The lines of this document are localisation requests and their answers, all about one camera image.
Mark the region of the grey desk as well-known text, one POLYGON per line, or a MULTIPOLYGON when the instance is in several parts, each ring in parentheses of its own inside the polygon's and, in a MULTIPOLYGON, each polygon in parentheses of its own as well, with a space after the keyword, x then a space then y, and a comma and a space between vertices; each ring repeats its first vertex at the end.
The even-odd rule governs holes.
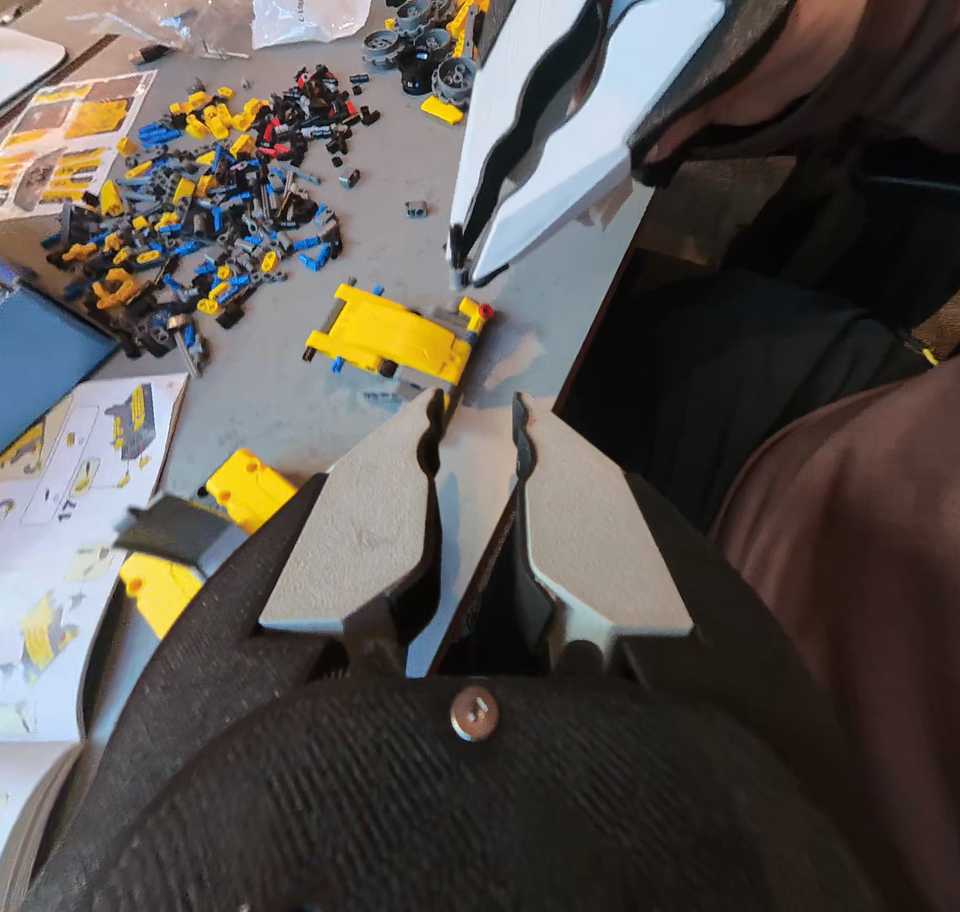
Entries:
MULTIPOLYGON (((78 66, 64 79, 111 76, 130 71, 134 44, 94 38, 90 24, 66 17, 73 8, 104 0, 42 0, 15 24, 23 32, 65 45, 78 66)), ((362 65, 361 36, 330 45, 282 46, 255 52, 248 61, 217 64, 173 55, 158 64, 157 77, 141 109, 149 121, 185 93, 195 78, 208 86, 238 89, 248 79, 256 95, 279 90, 300 66, 320 62, 341 81, 362 65)), ((212 360, 202 378, 192 379, 179 414, 164 469, 162 488, 188 496, 238 448, 303 483, 325 471, 389 418, 367 402, 372 385, 359 371, 334 375, 319 359, 302 362, 310 330, 330 311, 337 284, 356 277, 361 286, 383 285, 389 298, 412 306, 445 305, 454 298, 443 255, 463 126, 447 126, 424 114, 402 93, 393 76, 374 76, 363 101, 381 111, 379 122, 360 127, 351 140, 348 163, 362 176, 353 190, 330 178, 329 157, 313 151, 307 162, 324 178, 318 200, 341 217, 343 255, 312 273, 293 263, 288 282, 271 285, 250 301, 232 330, 210 332, 212 360), (408 219, 404 203, 424 200, 429 215, 408 219)), ((431 671, 445 647, 450 622, 464 595, 473 594, 481 563, 512 498, 516 451, 511 404, 515 391, 558 405, 566 397, 586 348, 609 306, 608 296, 625 268, 653 190, 625 187, 589 220, 575 220, 522 264, 472 293, 491 303, 493 333, 464 377, 462 402, 450 420, 439 455, 438 497, 442 521, 441 593, 438 612, 410 646, 407 674, 431 671)), ((102 754, 116 719, 156 638, 122 607, 116 632, 102 647, 102 676, 93 693, 90 750, 102 754)))

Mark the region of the grey connector with black pins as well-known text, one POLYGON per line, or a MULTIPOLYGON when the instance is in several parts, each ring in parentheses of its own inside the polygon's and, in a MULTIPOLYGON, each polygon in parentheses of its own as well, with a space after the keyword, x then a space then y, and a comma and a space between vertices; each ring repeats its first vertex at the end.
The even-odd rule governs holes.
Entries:
POLYGON ((446 242, 446 260, 451 287, 459 292, 476 285, 474 281, 474 242, 461 223, 452 223, 446 242))

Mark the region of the clear plastic bag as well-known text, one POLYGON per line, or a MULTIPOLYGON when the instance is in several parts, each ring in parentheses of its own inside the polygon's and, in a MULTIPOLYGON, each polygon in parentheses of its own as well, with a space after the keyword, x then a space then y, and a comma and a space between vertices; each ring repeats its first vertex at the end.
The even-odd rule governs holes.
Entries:
POLYGON ((215 60, 247 60, 253 0, 104 0, 77 6, 67 14, 100 35, 114 34, 142 43, 215 60))

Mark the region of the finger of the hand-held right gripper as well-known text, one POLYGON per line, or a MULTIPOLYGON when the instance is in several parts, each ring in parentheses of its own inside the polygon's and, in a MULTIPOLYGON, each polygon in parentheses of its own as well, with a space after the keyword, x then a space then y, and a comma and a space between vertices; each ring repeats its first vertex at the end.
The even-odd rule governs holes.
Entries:
POLYGON ((490 0, 451 203, 450 267, 481 266, 470 254, 493 241, 502 187, 598 36, 597 0, 490 0))
POLYGON ((724 0, 628 0, 538 128, 530 158, 501 191, 491 244, 477 242, 485 285, 606 198, 632 170, 630 141, 724 17, 724 0))

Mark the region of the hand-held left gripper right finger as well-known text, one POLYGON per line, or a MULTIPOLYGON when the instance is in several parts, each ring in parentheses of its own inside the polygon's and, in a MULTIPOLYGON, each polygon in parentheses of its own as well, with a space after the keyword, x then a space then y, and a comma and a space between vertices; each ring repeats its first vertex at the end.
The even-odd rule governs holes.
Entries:
POLYGON ((516 393, 517 592, 522 636, 559 663, 572 644, 610 663, 618 642, 684 639, 694 622, 626 474, 557 416, 516 393))

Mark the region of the black yellow toy base assembly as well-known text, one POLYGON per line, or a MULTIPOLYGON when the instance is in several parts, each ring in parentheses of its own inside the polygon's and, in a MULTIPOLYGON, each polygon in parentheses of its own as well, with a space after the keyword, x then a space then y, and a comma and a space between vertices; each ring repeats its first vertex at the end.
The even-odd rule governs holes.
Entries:
POLYGON ((213 506, 162 496, 150 509, 130 512, 116 540, 127 552, 119 574, 127 596, 159 640, 246 537, 295 492, 284 476, 241 449, 203 488, 213 506))

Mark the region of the blue cardboard box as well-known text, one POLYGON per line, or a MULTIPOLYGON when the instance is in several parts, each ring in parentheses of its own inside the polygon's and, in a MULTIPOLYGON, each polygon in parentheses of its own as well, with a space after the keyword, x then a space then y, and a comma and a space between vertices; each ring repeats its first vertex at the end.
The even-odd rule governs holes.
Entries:
POLYGON ((1 447, 118 350, 117 342, 1 263, 1 447))

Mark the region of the person's black trousers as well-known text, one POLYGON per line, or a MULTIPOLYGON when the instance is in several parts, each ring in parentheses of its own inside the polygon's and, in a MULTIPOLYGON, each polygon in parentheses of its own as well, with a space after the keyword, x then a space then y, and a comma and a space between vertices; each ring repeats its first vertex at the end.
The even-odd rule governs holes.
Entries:
POLYGON ((746 270, 624 293, 588 352, 560 416, 702 533, 775 433, 931 368, 870 311, 746 270))

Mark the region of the white rounded tray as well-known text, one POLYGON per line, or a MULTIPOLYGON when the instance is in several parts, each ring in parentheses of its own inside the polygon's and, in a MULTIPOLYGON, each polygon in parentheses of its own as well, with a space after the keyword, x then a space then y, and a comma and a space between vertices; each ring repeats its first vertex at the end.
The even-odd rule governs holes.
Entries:
POLYGON ((1 26, 1 108, 18 98, 67 58, 58 43, 1 26))

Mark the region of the yellow printed sticker sheet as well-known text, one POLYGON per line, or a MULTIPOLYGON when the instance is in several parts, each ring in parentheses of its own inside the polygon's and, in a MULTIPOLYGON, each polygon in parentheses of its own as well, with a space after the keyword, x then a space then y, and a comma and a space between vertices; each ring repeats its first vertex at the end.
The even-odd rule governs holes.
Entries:
POLYGON ((98 195, 156 78, 154 70, 39 90, 1 143, 1 219, 60 212, 98 195))

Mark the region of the yellow grey toy hood assembly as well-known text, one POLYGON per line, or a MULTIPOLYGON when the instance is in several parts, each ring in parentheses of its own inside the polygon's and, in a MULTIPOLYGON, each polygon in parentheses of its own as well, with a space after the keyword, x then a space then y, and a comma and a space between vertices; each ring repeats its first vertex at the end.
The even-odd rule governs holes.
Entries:
POLYGON ((440 388, 451 394, 495 317, 491 305, 468 296, 451 307, 414 308, 386 298, 380 287, 367 291, 349 280, 337 286, 301 358, 310 363, 323 356, 335 374, 351 366, 389 381, 397 392, 440 388))

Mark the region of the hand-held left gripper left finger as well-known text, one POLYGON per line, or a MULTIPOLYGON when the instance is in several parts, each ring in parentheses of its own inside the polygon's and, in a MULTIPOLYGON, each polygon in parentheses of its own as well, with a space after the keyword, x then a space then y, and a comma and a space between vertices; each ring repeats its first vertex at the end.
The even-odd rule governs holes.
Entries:
POLYGON ((329 470, 261 612, 270 630, 409 646, 440 598, 445 397, 427 389, 329 470))

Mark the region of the pile of small loose bricks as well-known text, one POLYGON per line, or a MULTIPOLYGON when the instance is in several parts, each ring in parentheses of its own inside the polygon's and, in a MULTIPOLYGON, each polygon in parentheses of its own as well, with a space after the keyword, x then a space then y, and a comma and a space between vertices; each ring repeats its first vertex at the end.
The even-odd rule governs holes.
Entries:
POLYGON ((322 178, 305 163, 322 148, 338 181, 353 133, 381 119, 363 101, 369 78, 348 82, 304 66, 238 114, 229 90, 198 89, 141 127, 123 174, 64 204, 60 231, 43 243, 67 275, 66 306, 127 357, 178 352, 200 375, 210 360, 202 325, 235 327, 291 263, 318 272, 342 254, 340 217, 318 200, 322 178))

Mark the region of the person's right hand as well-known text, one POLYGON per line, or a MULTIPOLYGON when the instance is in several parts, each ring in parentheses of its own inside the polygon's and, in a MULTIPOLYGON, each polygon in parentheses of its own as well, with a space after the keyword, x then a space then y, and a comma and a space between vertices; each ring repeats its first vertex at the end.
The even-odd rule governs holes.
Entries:
POLYGON ((810 28, 809 9, 798 2, 756 65, 729 89, 672 124, 645 155, 643 164, 665 162, 706 127, 761 124, 809 93, 823 77, 815 69, 816 48, 810 28))

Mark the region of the open instruction booklet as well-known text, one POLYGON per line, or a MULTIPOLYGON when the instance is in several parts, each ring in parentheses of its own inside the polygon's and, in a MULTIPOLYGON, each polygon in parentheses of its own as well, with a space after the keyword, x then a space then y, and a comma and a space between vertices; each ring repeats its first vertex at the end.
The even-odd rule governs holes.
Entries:
POLYGON ((2 454, 2 910, 23 902, 83 750, 90 654, 123 562, 115 526, 152 498, 187 383, 84 382, 2 454))

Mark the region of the heap of wheels and beams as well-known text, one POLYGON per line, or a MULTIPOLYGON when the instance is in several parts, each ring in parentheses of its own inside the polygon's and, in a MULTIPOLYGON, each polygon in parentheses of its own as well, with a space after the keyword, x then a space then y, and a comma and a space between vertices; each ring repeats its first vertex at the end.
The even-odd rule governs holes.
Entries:
POLYGON ((388 17, 363 40, 367 70, 394 72, 405 94, 422 103, 436 95, 466 115, 479 34, 491 0, 384 1, 388 17))

